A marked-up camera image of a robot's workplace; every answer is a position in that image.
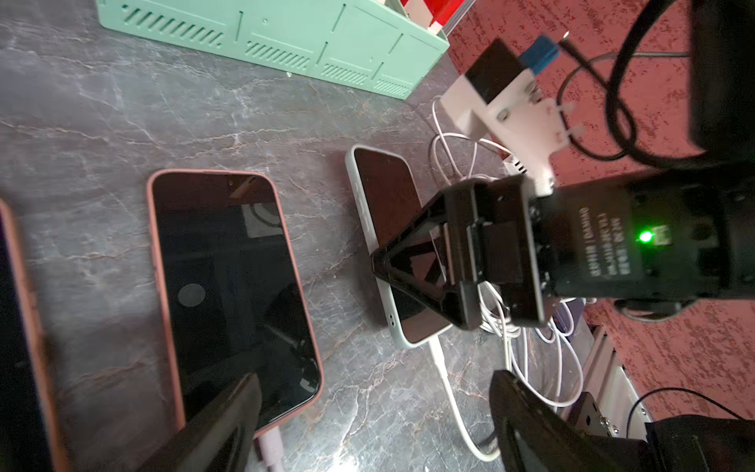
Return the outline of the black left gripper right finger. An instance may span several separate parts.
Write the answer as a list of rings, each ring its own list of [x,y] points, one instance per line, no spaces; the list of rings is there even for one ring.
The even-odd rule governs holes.
[[[637,469],[637,459],[616,440],[579,433],[509,371],[493,374],[489,401],[507,471]]]

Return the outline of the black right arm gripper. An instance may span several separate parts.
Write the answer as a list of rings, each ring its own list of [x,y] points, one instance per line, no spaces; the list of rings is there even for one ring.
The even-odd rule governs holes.
[[[495,285],[518,325],[541,325],[558,298],[607,298],[656,322],[701,299],[737,297],[737,172],[668,171],[534,193],[515,176],[442,193],[452,285],[442,316],[481,319]]]

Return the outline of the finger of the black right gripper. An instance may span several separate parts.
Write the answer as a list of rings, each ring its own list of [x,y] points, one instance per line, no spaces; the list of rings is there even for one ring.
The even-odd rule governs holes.
[[[472,328],[472,189],[447,187],[371,255],[374,275],[436,312]]]

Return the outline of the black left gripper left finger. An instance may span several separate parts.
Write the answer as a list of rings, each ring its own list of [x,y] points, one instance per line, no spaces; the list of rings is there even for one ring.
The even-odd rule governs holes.
[[[224,389],[140,467],[142,471],[242,471],[261,412],[259,378],[249,373]]]

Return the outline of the white case phone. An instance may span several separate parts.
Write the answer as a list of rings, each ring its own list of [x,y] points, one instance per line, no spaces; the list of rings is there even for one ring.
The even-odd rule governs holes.
[[[355,145],[345,165],[370,253],[397,236],[422,208],[412,172],[400,155]],[[418,347],[450,323],[381,279],[376,280],[391,337],[403,349]]]

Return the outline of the pink case phone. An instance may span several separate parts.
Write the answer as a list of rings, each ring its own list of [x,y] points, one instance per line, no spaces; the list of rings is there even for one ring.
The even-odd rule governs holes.
[[[259,434],[314,403],[322,360],[273,181],[164,169],[147,201],[177,424],[247,374],[261,386]]]

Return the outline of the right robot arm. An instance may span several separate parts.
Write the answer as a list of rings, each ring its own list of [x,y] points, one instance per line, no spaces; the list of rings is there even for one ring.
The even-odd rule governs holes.
[[[509,177],[450,184],[372,254],[374,275],[462,330],[552,328],[569,298],[613,301],[656,324],[705,299],[754,296],[754,5],[690,9],[689,130],[696,155],[639,147],[621,86],[668,10],[640,13],[609,77],[605,118],[619,159],[648,167],[556,187],[551,155],[573,145],[559,98],[536,98],[533,71],[493,41],[440,99],[471,139],[492,135],[524,164]]]

